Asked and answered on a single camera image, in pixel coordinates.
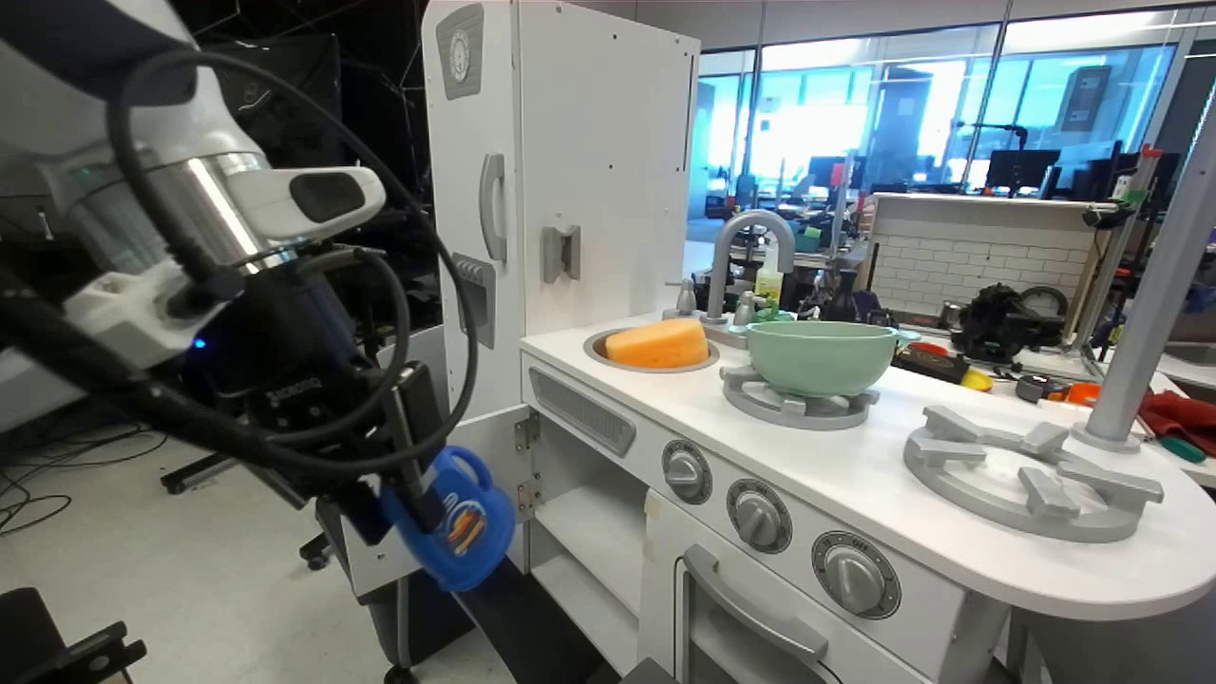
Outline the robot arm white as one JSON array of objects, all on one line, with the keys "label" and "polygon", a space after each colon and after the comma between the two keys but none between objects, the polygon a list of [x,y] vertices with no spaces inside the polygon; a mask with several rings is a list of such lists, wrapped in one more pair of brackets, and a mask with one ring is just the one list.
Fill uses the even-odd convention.
[{"label": "robot arm white", "polygon": [[272,167],[167,0],[0,0],[0,155],[44,187],[103,269],[49,299],[0,265],[5,421],[82,394],[314,497],[401,503],[446,437],[386,437],[409,346],[357,346],[331,290],[393,261],[343,236],[382,208],[371,155]]}]

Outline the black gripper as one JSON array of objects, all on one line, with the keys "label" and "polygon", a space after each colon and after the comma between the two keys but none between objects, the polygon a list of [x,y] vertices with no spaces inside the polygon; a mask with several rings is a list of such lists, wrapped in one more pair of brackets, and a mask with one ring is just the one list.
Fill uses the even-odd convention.
[{"label": "black gripper", "polygon": [[409,298],[375,250],[252,276],[187,351],[205,403],[262,440],[252,471],[287,503],[344,493],[375,459],[382,403],[409,367]]}]

